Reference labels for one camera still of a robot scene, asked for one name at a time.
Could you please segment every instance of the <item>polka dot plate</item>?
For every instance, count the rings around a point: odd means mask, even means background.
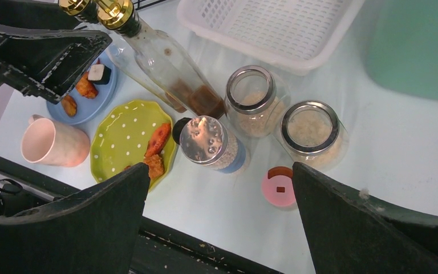
[[[142,162],[152,133],[163,123],[173,125],[172,118],[156,102],[133,100],[114,108],[96,129],[91,143],[91,173],[95,180],[100,183]],[[170,137],[160,152],[165,173],[151,180],[149,191],[172,168],[176,148]]]

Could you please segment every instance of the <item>brown liquid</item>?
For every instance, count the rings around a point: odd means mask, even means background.
[[[172,104],[172,107],[174,108],[174,110],[177,111],[178,113],[183,113],[187,110],[180,102],[178,102],[176,99],[174,99],[168,93],[165,93],[165,97],[167,97],[169,102]]]
[[[224,101],[208,86],[202,85],[196,91],[181,79],[179,79],[171,90],[183,104],[197,115],[207,115],[219,119],[225,112]]]
[[[198,115],[207,115],[219,119],[223,116],[224,101],[208,86],[200,86],[190,97],[190,107]]]

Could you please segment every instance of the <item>glass bottle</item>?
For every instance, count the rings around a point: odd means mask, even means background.
[[[234,128],[261,138],[273,132],[290,104],[290,95],[279,76],[260,66],[245,66],[229,78],[224,101]]]
[[[224,101],[211,88],[192,58],[177,41],[139,18],[130,0],[96,0],[98,18],[122,35],[135,50],[135,61],[168,97],[196,115],[223,116]]]
[[[132,47],[114,31],[105,28],[98,21],[96,3],[91,0],[59,0],[60,7],[69,15],[75,16],[82,21],[80,26],[85,26],[89,30],[99,30],[108,34],[113,42],[105,50],[113,64],[118,67],[123,73],[135,80],[138,84],[150,91],[153,95],[160,98],[175,111],[183,113],[186,111],[177,100],[167,95],[167,92],[159,87],[155,82],[143,72],[139,65],[135,62],[135,51]]]

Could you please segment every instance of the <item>white table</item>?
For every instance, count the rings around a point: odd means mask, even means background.
[[[168,1],[141,16],[175,37],[221,95],[234,70],[264,65],[286,80],[293,102],[322,100],[344,123],[350,134],[349,151],[328,176],[357,189],[368,188],[371,195],[388,202],[438,215],[438,102],[383,89],[363,68],[381,1],[367,1],[330,60],[305,77],[195,36],[177,22],[177,4]],[[112,103],[79,127],[92,137],[109,111],[137,98],[155,100],[121,74]],[[161,105],[175,119],[191,116],[176,115]],[[45,101],[24,98],[15,91],[0,121],[0,156],[80,189],[94,185],[89,159],[75,168],[24,161],[19,144],[32,114],[49,116]],[[201,168],[178,152],[171,173],[148,195],[144,216],[276,270],[314,273],[298,210],[285,212],[270,206],[260,190],[269,168],[292,162],[272,137],[249,145],[252,162],[239,177]]]

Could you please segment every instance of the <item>fried food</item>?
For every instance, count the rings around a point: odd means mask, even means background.
[[[157,154],[145,157],[144,164],[148,165],[148,176],[150,179],[155,179],[164,174],[164,164],[162,163],[162,157]]]
[[[98,90],[96,90],[93,83],[88,81],[88,71],[83,74],[83,77],[76,84],[76,90],[78,93],[88,99],[94,99],[98,95]]]
[[[73,99],[73,97],[66,95],[63,100],[61,100],[61,105],[63,106],[64,111],[69,117],[73,117],[76,115],[78,106],[76,105],[75,99]]]
[[[164,148],[169,135],[171,134],[172,127],[169,123],[163,123],[152,134],[152,137],[148,141],[147,151],[145,157],[150,157],[154,154],[159,154],[162,148]]]

